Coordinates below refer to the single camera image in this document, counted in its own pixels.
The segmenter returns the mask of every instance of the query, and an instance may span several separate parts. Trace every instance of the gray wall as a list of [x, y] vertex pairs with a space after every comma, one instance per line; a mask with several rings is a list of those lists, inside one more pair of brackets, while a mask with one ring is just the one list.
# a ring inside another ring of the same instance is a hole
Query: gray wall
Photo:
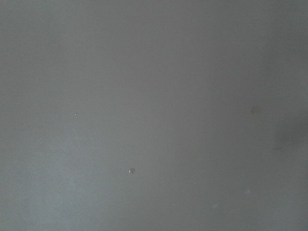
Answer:
[[307, 231], [307, 28], [306, 1], [0, 1], [0, 230]]

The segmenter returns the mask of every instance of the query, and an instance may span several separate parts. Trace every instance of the gray surface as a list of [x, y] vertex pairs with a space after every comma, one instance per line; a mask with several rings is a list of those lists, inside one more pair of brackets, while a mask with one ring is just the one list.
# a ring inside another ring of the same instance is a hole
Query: gray surface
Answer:
[[307, 231], [307, 27], [307, 1], [2, 0], [0, 230]]

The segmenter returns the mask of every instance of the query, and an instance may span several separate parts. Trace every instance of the metal surface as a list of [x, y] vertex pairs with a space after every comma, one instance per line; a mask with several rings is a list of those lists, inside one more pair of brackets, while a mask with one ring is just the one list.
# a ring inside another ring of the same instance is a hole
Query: metal surface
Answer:
[[306, 1], [0, 1], [1, 231], [307, 231]]

